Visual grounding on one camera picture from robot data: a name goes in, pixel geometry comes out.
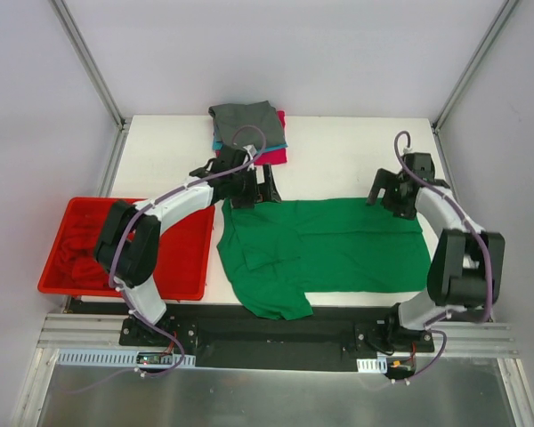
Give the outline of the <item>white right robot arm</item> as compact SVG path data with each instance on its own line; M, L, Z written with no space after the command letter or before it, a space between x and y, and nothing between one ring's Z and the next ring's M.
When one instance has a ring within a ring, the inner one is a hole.
M383 328L384 344L404 350L413 343L414 331L461 314L481 310L475 323L489 319L498 301L506 241L473 221L454 199L448 183L438 179L432 157L409 153L399 157L401 171L377 170L367 197L395 217L414 220L423 215L438 238L426 276L425 290L392 307Z

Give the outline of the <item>green t-shirt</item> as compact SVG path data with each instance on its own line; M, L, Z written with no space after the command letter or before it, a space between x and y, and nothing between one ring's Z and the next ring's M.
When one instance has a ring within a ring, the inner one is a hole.
M222 206L217 245L239 302L259 318L312 315L308 293L397 294L425 289L430 255L416 220L363 198Z

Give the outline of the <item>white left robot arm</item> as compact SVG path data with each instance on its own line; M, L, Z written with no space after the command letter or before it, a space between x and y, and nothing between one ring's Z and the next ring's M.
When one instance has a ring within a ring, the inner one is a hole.
M93 258L109 274L109 285L122 295L130 313L142 320L139 334L149 345L164 344L171 328L162 319L166 304L154 279L161 236L224 199L236 209L279 203L270 164L261 166L263 181L257 180L258 160L252 146L224 146L217 157L191 171L180 187L165 195L135 203L119 199L110 206Z

